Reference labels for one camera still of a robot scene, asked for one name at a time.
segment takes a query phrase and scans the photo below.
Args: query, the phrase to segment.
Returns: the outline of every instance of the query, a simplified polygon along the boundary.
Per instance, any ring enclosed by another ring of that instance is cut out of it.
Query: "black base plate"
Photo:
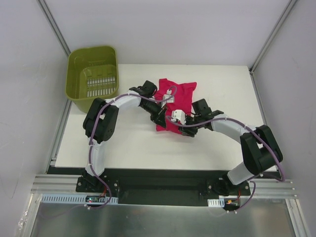
[[[207,206],[208,199],[218,199],[212,184],[227,171],[106,169],[100,177],[109,185],[113,197],[121,204]],[[104,191],[101,182],[85,174],[78,178],[76,191]],[[238,188],[242,196],[250,189],[243,183]],[[238,195],[238,189],[229,193]]]

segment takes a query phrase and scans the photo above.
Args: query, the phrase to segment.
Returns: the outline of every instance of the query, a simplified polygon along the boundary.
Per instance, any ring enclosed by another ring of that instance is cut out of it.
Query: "metal surface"
[[[63,50],[65,51],[65,54],[67,56],[69,56],[71,51],[69,50],[69,47],[68,47],[63,35],[61,34],[59,27],[58,27],[53,15],[51,14],[51,11],[49,10],[49,7],[48,7],[46,1],[45,0],[38,0],[38,3],[39,3],[39,6],[41,7],[43,13],[45,14],[45,17],[47,18],[53,32],[57,36],[58,41],[60,42]]]
[[[41,203],[45,216],[73,205]],[[284,200],[253,200],[237,214],[221,208],[109,205],[78,207],[57,218],[36,219],[33,237],[290,237],[295,236]]]
[[[25,220],[24,228],[18,235],[20,237],[29,237],[36,219],[36,215],[40,206],[42,194],[31,194],[30,204],[27,209],[27,219]]]
[[[271,45],[271,42],[274,40],[274,38],[276,37],[277,33],[279,32],[279,30],[281,29],[281,27],[283,26],[284,22],[286,21],[287,17],[289,16],[289,14],[291,13],[291,11],[293,10],[295,4],[298,2],[298,0],[290,0],[287,4],[287,6],[285,7],[283,13],[281,14],[280,18],[278,19],[276,25],[274,26],[272,32],[270,33],[270,35],[268,36],[266,42],[264,43],[262,49],[260,50],[260,53],[258,54],[253,66],[250,68],[250,72],[253,73],[256,68],[258,67],[262,57],[265,55],[265,53],[267,52],[268,48]]]
[[[292,221],[293,229],[297,237],[310,237],[304,216],[301,214],[300,204],[298,200],[286,199],[286,205]]]
[[[37,175],[31,193],[77,194],[76,184],[79,175]],[[272,179],[254,179],[257,188],[255,198],[296,199],[297,191],[291,180],[281,183]]]

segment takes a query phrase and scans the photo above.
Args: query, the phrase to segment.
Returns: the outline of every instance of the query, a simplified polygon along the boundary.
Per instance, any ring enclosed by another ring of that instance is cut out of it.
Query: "plastic basket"
[[[66,95],[87,113],[97,97],[117,96],[118,62],[114,48],[99,46],[73,51],[68,58]]]

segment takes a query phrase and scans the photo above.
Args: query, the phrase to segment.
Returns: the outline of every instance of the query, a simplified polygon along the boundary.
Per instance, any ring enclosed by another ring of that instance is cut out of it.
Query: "cable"
[[[116,97],[115,99],[111,100],[110,102],[108,102],[106,105],[104,105],[98,115],[97,115],[97,118],[94,122],[94,126],[93,126],[93,129],[92,129],[92,133],[91,133],[91,136],[90,136],[90,139],[89,139],[89,145],[90,145],[90,149],[89,149],[89,164],[90,164],[90,169],[93,173],[93,175],[106,187],[106,189],[109,191],[109,199],[104,203],[102,204],[101,206],[98,206],[98,207],[90,207],[90,209],[100,209],[100,208],[103,208],[106,204],[108,204],[110,201],[111,201],[111,198],[112,198],[112,192],[109,188],[109,186],[95,173],[93,167],[92,167],[92,164],[91,164],[91,157],[92,157],[92,148],[93,148],[93,137],[94,137],[94,134],[95,134],[95,131],[97,129],[97,125],[98,125],[98,122],[99,122],[99,119],[100,119],[100,116],[103,114],[103,111],[112,103],[114,103],[116,100],[119,100],[120,98],[124,97],[124,96],[136,96],[136,97],[140,97],[142,99],[145,99],[145,100],[148,100],[148,101],[152,101],[152,102],[156,102],[156,103],[161,103],[161,102],[165,102],[165,101],[168,101],[169,99],[171,99],[172,97],[175,96],[175,94],[177,93],[177,87],[175,85],[171,86],[169,88],[169,90],[172,91],[172,88],[174,88],[174,92],[172,95],[170,95],[168,98],[164,99],[164,100],[155,100],[155,99],[150,99],[150,98],[147,98],[145,96],[142,96],[142,95],[139,95],[139,94],[122,94],[122,95],[119,95],[118,97]]]
[[[253,190],[252,190],[252,193],[250,195],[250,197],[248,198],[248,200],[243,204],[241,205],[238,210],[240,210],[241,208],[244,208],[246,205],[248,205],[250,203],[250,201],[252,200],[254,194],[255,194],[255,191],[256,191],[256,182],[254,181],[249,181],[250,183],[253,183]]]
[[[273,157],[276,165],[277,165],[277,168],[278,168],[278,171],[280,173],[280,176],[281,178],[277,178],[274,176],[274,178],[280,182],[284,182],[285,181],[285,177],[284,177],[284,170],[280,164],[280,162],[278,161],[276,155],[274,154],[274,152],[272,151],[272,149],[270,148],[270,146],[261,138],[259,137],[250,127],[246,126],[244,123],[236,120],[236,119],[233,119],[233,118],[213,118],[213,119],[210,119],[210,120],[207,120],[207,121],[204,121],[204,122],[199,122],[199,123],[196,123],[196,124],[190,124],[190,125],[182,125],[182,124],[178,124],[176,122],[173,122],[171,121],[172,118],[171,116],[166,116],[166,119],[171,122],[172,124],[178,126],[178,127],[197,127],[197,126],[201,126],[201,125],[204,125],[204,124],[207,124],[207,123],[210,123],[210,122],[214,122],[214,121],[219,121],[219,120],[228,120],[228,121],[232,121],[232,122],[235,122],[237,124],[239,124],[240,126],[244,127],[246,130],[248,130],[260,143],[262,143],[262,145],[269,151],[269,153],[271,154],[271,156]]]
[[[182,125],[182,124],[178,124],[176,122],[173,122],[171,121],[171,116],[166,116],[166,119],[169,120],[169,122],[171,122],[172,124],[176,125],[176,126],[179,126],[179,127],[196,127],[196,126],[201,126],[201,125],[204,125],[206,123],[210,123],[210,122],[214,122],[214,121],[219,121],[219,120],[229,120],[229,121],[232,121],[232,122],[235,122],[237,124],[239,124],[240,126],[244,127],[246,130],[248,130],[260,143],[262,143],[262,145],[269,151],[269,153],[271,154],[271,156],[273,157],[276,165],[277,165],[277,168],[278,168],[278,171],[280,173],[280,179],[274,175],[269,175],[270,177],[280,181],[280,182],[284,182],[285,181],[285,176],[284,176],[284,170],[280,164],[280,162],[278,161],[276,155],[274,154],[274,152],[272,151],[272,149],[270,148],[270,146],[261,138],[259,137],[250,127],[246,126],[244,123],[236,120],[236,119],[233,119],[233,118],[214,118],[214,119],[210,119],[208,121],[204,121],[204,122],[200,122],[200,123],[196,123],[196,124],[191,124],[191,125]],[[251,179],[255,178],[257,176],[253,176],[251,177],[248,181],[250,183],[253,183],[253,191],[249,197],[249,199],[242,205],[238,208],[241,209],[243,207],[245,207],[248,203],[250,203],[250,201],[252,200],[254,194],[255,194],[255,191],[256,191],[256,183],[254,181],[251,181]]]
[[[43,219],[45,219],[45,220],[50,220],[50,219],[54,219],[54,218],[56,218],[56,217],[65,215],[65,214],[67,214],[68,212],[70,212],[70,211],[72,211],[72,210],[74,210],[75,208],[80,207],[80,206],[83,206],[83,205],[82,205],[82,204],[78,204],[78,205],[73,206],[72,208],[69,208],[68,210],[66,210],[66,211],[64,211],[64,212],[62,212],[62,213],[60,213],[60,214],[54,215],[54,216],[45,216],[45,215],[42,214],[41,210],[39,210],[39,215],[40,215],[41,218],[43,218]]]
[[[103,191],[103,193],[100,194],[99,199],[100,199],[100,198],[104,198],[104,196],[106,195],[106,193],[107,193],[107,188],[104,187],[104,191]]]

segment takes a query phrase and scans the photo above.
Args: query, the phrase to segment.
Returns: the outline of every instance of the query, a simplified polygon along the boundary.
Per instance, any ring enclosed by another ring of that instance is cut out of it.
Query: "white connector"
[[[179,121],[182,125],[186,124],[186,114],[182,110],[172,111],[171,117],[173,122]]]
[[[167,94],[164,94],[162,99],[168,99],[171,96],[171,90],[167,90]],[[166,103],[174,103],[174,96],[167,101],[162,102],[161,107],[165,106]]]
[[[220,197],[219,199],[208,199],[207,205],[208,207],[224,207],[225,201],[223,197]]]

